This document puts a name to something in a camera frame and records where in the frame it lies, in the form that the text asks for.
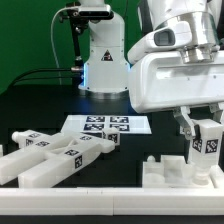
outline black tag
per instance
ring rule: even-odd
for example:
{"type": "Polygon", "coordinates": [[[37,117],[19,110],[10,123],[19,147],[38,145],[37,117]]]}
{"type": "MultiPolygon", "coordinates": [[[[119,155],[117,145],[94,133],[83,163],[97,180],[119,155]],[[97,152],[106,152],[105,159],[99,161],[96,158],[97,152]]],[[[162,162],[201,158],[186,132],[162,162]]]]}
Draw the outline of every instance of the black tag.
{"type": "Polygon", "coordinates": [[[101,61],[113,61],[113,58],[110,54],[110,52],[107,50],[106,53],[104,54],[103,58],[101,61]]]}
{"type": "Polygon", "coordinates": [[[66,155],[69,155],[69,156],[75,156],[76,154],[78,154],[79,152],[75,151],[75,150],[69,150],[68,152],[66,152],[65,154],[66,155]]]}
{"type": "Polygon", "coordinates": [[[83,137],[80,138],[80,140],[83,140],[83,141],[89,141],[89,140],[91,140],[91,139],[92,139],[92,138],[89,137],[89,136],[83,136],[83,137]]]}
{"type": "Polygon", "coordinates": [[[105,134],[105,132],[103,132],[103,139],[106,139],[106,134],[105,134]]]}
{"type": "Polygon", "coordinates": [[[201,152],[202,140],[201,139],[194,139],[192,147],[194,149],[196,149],[198,152],[201,152]]]}
{"type": "Polygon", "coordinates": [[[82,156],[75,159],[75,168],[78,169],[80,166],[82,166],[82,156]]]}
{"type": "Polygon", "coordinates": [[[123,123],[129,123],[129,119],[128,119],[128,117],[111,117],[110,118],[110,122],[111,123],[121,123],[121,124],[123,124],[123,123]]]}
{"type": "Polygon", "coordinates": [[[219,143],[218,139],[207,141],[205,153],[206,154],[208,154],[208,153],[216,153],[217,149],[218,149],[218,143],[219,143]]]}
{"type": "Polygon", "coordinates": [[[105,122],[105,117],[94,117],[94,116],[89,116],[86,119],[86,122],[105,122]]]}
{"type": "Polygon", "coordinates": [[[37,138],[39,136],[41,136],[41,135],[38,133],[33,133],[32,135],[29,135],[29,137],[31,137],[31,138],[37,138]]]}
{"type": "Polygon", "coordinates": [[[102,131],[104,124],[86,124],[84,131],[102,131]]]}
{"type": "Polygon", "coordinates": [[[130,126],[127,124],[110,124],[110,128],[117,128],[120,132],[130,131],[130,126]]]}
{"type": "Polygon", "coordinates": [[[32,145],[33,141],[30,139],[26,139],[26,146],[32,145]]]}
{"type": "Polygon", "coordinates": [[[45,147],[45,146],[47,146],[47,145],[49,145],[50,143],[48,143],[48,142],[44,142],[44,141],[42,141],[42,142],[38,142],[36,145],[37,146],[40,146],[40,147],[45,147]]]}
{"type": "Polygon", "coordinates": [[[111,140],[111,141],[117,143],[117,141],[118,141],[118,135],[117,134],[108,135],[108,140],[111,140]]]}

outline white plastic piece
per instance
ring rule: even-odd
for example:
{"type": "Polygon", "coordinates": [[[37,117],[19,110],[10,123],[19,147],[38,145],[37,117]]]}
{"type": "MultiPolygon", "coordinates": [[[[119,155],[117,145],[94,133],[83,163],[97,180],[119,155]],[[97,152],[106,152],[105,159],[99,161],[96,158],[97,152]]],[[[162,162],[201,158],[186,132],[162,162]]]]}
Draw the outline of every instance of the white plastic piece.
{"type": "Polygon", "coordinates": [[[12,134],[12,140],[19,144],[20,149],[32,145],[44,137],[49,137],[49,135],[32,130],[12,134]]]}
{"type": "Polygon", "coordinates": [[[117,128],[104,128],[102,138],[113,141],[116,146],[120,145],[120,132],[117,128]]]}
{"type": "Polygon", "coordinates": [[[53,187],[93,162],[100,153],[100,145],[93,140],[70,146],[58,156],[20,174],[19,187],[53,187]]]}
{"type": "Polygon", "coordinates": [[[215,186],[206,176],[205,184],[194,182],[195,166],[186,164],[183,156],[161,156],[161,162],[143,163],[143,188],[208,188],[215,186]]]}
{"type": "Polygon", "coordinates": [[[136,63],[129,76],[132,107],[138,113],[200,107],[224,101],[224,52],[213,63],[183,64],[177,51],[152,53],[136,63]]]}
{"type": "Polygon", "coordinates": [[[45,152],[65,147],[71,140],[70,136],[55,134],[0,158],[0,184],[3,185],[15,179],[20,173],[43,162],[45,152]]]}
{"type": "Polygon", "coordinates": [[[152,52],[169,51],[188,45],[192,41],[191,28],[188,22],[178,22],[172,26],[158,29],[144,36],[137,42],[128,52],[128,60],[131,64],[135,64],[147,54],[152,52]],[[175,36],[175,44],[171,46],[157,46],[155,43],[155,35],[162,31],[172,30],[175,36]]]}
{"type": "Polygon", "coordinates": [[[223,215],[224,191],[179,188],[0,189],[0,213],[1,215],[223,215]]]}
{"type": "Polygon", "coordinates": [[[57,149],[48,153],[49,160],[21,173],[20,188],[49,188],[92,163],[100,153],[109,153],[115,148],[115,143],[90,135],[67,132],[76,144],[62,151],[57,149]]]}

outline black table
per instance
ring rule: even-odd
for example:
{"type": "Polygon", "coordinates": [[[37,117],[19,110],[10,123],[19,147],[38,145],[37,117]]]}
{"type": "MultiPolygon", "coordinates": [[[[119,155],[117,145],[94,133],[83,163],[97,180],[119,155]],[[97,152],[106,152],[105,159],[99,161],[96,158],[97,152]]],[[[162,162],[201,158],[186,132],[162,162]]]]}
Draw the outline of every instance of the black table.
{"type": "MultiPolygon", "coordinates": [[[[67,115],[137,115],[128,98],[103,101],[80,97],[71,86],[22,85],[0,96],[0,144],[4,154],[17,149],[14,131],[28,129],[47,134],[59,132],[67,115]]],[[[187,155],[188,142],[179,134],[172,112],[145,114],[152,135],[122,134],[121,145],[56,187],[141,187],[142,162],[149,155],[187,155]]],[[[208,108],[192,110],[193,118],[211,117],[208,108]]],[[[3,187],[18,187],[17,180],[3,187]]],[[[222,223],[224,217],[201,216],[1,216],[2,223],[222,223]]]]}

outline green wall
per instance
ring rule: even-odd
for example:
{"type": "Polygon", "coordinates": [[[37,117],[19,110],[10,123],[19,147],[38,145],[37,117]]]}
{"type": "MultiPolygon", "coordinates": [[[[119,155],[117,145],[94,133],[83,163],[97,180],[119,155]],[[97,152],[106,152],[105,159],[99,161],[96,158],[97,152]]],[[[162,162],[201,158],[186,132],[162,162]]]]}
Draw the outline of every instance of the green wall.
{"type": "MultiPolygon", "coordinates": [[[[56,11],[68,0],[0,1],[0,93],[19,74],[36,68],[55,68],[50,25],[56,11]]],[[[124,14],[126,0],[106,0],[114,11],[124,14]]],[[[129,0],[126,17],[126,52],[140,38],[136,7],[139,0],[129,0]]],[[[55,44],[61,67],[73,64],[73,45],[69,23],[56,23],[55,44]]],[[[89,55],[88,32],[81,36],[83,58],[89,55]]],[[[58,84],[58,80],[40,83],[58,84]]]]}

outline white paper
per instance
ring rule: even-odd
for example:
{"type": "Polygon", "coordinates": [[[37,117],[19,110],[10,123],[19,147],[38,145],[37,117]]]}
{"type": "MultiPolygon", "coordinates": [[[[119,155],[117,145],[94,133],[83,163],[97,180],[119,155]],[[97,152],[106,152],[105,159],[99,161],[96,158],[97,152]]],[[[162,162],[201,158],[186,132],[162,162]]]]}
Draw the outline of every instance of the white paper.
{"type": "Polygon", "coordinates": [[[69,115],[61,132],[101,133],[103,128],[116,127],[124,134],[151,134],[147,116],[69,115]]]}

